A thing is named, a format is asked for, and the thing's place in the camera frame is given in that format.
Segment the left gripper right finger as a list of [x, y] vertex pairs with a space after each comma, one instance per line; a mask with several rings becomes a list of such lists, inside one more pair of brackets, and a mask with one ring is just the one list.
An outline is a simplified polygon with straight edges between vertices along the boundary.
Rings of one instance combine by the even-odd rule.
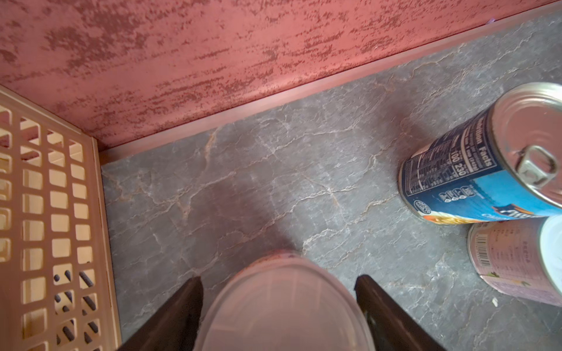
[[371, 276], [359, 276], [354, 290], [377, 350], [443, 349]]

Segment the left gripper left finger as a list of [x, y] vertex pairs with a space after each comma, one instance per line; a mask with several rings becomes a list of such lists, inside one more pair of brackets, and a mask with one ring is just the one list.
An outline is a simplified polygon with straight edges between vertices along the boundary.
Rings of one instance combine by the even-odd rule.
[[199, 276], [188, 279], [120, 350], [193, 350], [203, 308]]

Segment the tall yellow can white lid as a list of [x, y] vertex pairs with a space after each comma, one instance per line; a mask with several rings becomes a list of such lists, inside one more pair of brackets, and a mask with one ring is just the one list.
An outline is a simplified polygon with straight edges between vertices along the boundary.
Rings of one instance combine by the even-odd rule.
[[239, 272], [206, 313], [195, 350], [374, 350], [356, 299], [325, 269], [292, 252]]

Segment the blue Progresso noodle soup can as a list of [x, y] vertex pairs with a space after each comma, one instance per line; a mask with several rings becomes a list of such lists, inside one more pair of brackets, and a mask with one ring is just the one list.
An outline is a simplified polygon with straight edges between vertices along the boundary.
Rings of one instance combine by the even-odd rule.
[[561, 86], [520, 85], [406, 159], [402, 199], [421, 219], [460, 225], [561, 213]]

